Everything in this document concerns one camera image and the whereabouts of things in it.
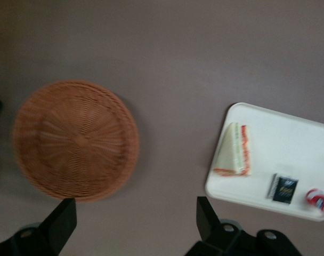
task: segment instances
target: bread slice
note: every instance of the bread slice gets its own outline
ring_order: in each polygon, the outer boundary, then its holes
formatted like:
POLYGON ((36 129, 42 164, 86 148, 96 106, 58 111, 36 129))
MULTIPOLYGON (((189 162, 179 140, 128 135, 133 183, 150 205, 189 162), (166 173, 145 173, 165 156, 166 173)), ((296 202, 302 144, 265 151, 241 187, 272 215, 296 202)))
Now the bread slice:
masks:
POLYGON ((225 131, 214 171, 222 176, 250 175, 249 127, 231 123, 225 131))

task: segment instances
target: table surface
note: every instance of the table surface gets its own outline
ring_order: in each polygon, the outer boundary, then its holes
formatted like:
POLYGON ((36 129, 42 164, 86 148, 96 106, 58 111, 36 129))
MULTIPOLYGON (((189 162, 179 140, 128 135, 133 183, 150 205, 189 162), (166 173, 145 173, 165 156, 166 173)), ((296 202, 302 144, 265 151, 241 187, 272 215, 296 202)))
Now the table surface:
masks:
MULTIPOLYGON (((324 123, 324 1, 0 1, 0 242, 59 203, 21 173, 12 128, 43 85, 83 79, 132 112, 141 152, 111 197, 77 205, 62 256, 184 255, 236 102, 324 123)), ((209 199, 220 218, 324 255, 324 222, 209 199)))

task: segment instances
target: wicker basket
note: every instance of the wicker basket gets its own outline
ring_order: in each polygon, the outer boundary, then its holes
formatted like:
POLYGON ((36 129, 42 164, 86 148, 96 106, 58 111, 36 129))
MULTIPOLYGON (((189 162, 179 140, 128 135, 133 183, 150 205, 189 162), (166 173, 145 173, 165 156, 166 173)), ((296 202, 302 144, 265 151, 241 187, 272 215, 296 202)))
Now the wicker basket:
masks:
POLYGON ((134 119, 112 92, 86 81, 61 81, 21 107, 14 146, 26 177, 57 199, 89 202, 113 194, 139 155, 134 119))

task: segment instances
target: plastic tray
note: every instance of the plastic tray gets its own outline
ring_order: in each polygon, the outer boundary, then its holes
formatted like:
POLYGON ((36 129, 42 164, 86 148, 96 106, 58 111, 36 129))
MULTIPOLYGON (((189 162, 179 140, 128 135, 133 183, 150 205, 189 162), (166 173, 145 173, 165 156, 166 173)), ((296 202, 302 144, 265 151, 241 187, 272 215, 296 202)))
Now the plastic tray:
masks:
POLYGON ((273 110, 237 103, 226 116, 206 182, 210 197, 322 221, 324 214, 308 205, 306 193, 324 191, 324 124, 273 110), (249 125, 252 173, 247 177, 222 177, 213 171, 218 149, 232 122, 249 125), (275 173, 298 179, 290 204, 267 198, 275 173))

